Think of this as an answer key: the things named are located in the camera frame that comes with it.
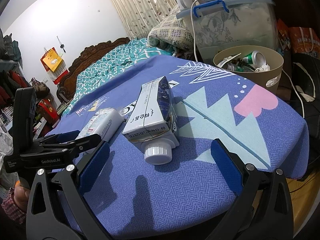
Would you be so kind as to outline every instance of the yellow floor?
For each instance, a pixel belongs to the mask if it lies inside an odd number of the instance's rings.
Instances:
[[[315,175],[315,172],[309,175],[304,182],[299,182],[293,179],[287,179],[289,190],[293,191],[302,185],[301,189],[291,193],[293,219],[294,219],[294,233],[300,228],[305,218],[307,217],[313,202],[320,189],[320,172]]]

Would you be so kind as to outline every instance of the calendar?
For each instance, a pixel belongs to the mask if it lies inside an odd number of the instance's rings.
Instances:
[[[69,73],[67,67],[66,67],[66,63],[64,62],[64,60],[61,61],[61,63],[58,65],[58,67],[55,69],[55,71],[52,71],[44,62],[43,59],[46,56],[46,53],[42,56],[41,58],[41,63],[44,66],[46,72],[48,73],[50,79],[53,81],[53,83],[55,85],[59,84],[61,78],[63,76],[65,76],[66,74]]]

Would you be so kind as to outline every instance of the teal bedding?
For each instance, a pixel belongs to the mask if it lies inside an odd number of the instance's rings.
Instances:
[[[171,51],[165,51],[157,47],[149,47],[147,45],[147,39],[145,38],[139,40],[134,39],[128,44],[116,47],[78,75],[76,93],[63,115],[68,114],[81,97],[91,93],[137,62],[155,55],[172,56],[173,53],[173,47]]]

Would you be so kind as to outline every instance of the white bottle cap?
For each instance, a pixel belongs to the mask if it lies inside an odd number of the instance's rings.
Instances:
[[[171,145],[168,141],[164,138],[149,141],[145,145],[145,161],[152,165],[162,165],[169,163],[172,160],[172,151]]]

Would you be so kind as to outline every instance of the plaid sleeve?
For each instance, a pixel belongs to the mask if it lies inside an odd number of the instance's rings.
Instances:
[[[21,211],[13,201],[14,188],[9,189],[7,197],[3,200],[1,206],[6,215],[13,221],[18,222],[20,225],[26,222],[26,214]]]

